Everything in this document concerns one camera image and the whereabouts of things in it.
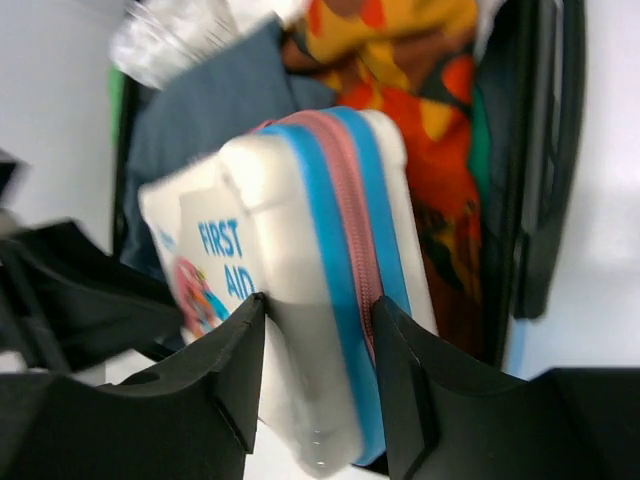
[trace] colorful graphic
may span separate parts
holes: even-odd
[[[185,258],[178,258],[175,267],[178,304],[184,312],[187,329],[200,338],[229,316],[222,302],[211,292],[204,272]]]

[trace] dark blue cloth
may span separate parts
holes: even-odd
[[[138,116],[129,159],[124,211],[129,227],[121,260],[163,278],[138,189],[228,140],[299,110],[333,105],[335,94],[289,75],[280,58],[282,32],[273,21],[171,82]]]

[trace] green object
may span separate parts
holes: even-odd
[[[472,115],[471,151],[469,152],[468,167],[476,181],[482,205],[488,205],[491,192],[491,133],[484,97],[478,87],[473,89]]]
[[[120,114],[122,111],[122,92],[124,73],[115,67],[109,70],[109,102],[111,103],[111,141],[117,144],[120,132]]]

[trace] red zipper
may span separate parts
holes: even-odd
[[[299,112],[277,123],[309,128],[327,158],[347,237],[360,322],[369,354],[375,362],[371,311],[374,302],[383,295],[383,290],[356,146],[343,123],[322,112]]]

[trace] red and yellow cloth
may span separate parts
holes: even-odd
[[[480,203],[467,168],[476,17],[475,0],[312,0],[282,55],[338,104],[398,124],[440,336],[479,356]]]

